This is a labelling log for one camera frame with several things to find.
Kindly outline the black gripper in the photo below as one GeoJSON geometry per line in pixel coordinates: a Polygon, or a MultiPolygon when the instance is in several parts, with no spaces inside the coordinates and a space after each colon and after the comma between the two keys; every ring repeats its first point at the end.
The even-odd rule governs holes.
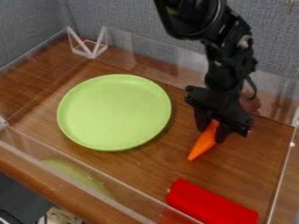
{"type": "Polygon", "coordinates": [[[185,101],[194,107],[194,116],[200,132],[204,132],[212,124],[212,120],[220,122],[216,141],[222,144],[228,136],[236,132],[244,137],[249,136],[254,126],[254,119],[244,109],[240,102],[240,92],[214,91],[196,86],[186,87],[185,101]]]}

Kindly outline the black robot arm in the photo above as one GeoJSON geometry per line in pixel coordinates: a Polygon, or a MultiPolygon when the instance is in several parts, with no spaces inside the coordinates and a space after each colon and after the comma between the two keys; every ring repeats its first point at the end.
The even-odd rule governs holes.
{"type": "Polygon", "coordinates": [[[169,35],[205,44],[206,86],[186,87],[186,102],[194,107],[198,130],[208,130],[212,122],[218,121],[218,143],[232,133],[248,136],[254,119],[241,102],[254,98],[244,95],[242,90],[256,84],[250,75],[258,65],[249,23],[228,0],[154,0],[154,4],[169,35]]]}

